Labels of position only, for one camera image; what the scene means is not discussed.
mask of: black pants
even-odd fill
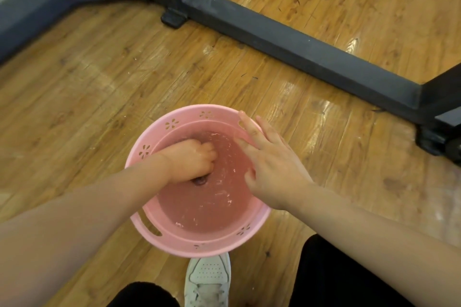
[[[108,307],[179,307],[169,292],[153,283],[131,283]],[[304,244],[290,307],[412,306],[377,276],[319,235]]]

